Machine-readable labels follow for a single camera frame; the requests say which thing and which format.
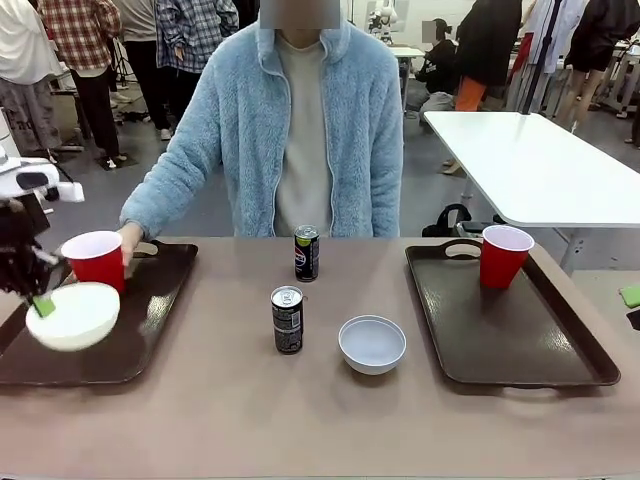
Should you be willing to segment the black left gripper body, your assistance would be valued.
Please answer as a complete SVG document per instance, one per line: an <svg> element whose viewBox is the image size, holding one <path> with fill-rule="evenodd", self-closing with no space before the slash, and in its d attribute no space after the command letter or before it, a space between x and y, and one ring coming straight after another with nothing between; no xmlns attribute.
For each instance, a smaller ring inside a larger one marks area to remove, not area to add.
<svg viewBox="0 0 640 480"><path fill-rule="evenodd" d="M61 257L46 251L36 237L50 227L35 195L1 200L1 289L40 296L50 289Z"/></svg>

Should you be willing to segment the person's right hand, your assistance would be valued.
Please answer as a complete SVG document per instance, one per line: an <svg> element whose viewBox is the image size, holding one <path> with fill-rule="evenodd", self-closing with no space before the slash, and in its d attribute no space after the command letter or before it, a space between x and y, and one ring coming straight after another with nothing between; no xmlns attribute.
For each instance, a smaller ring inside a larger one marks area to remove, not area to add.
<svg viewBox="0 0 640 480"><path fill-rule="evenodd" d="M122 262L127 267L139 243L144 239L144 230L135 222L127 222L118 233L121 237Z"/></svg>

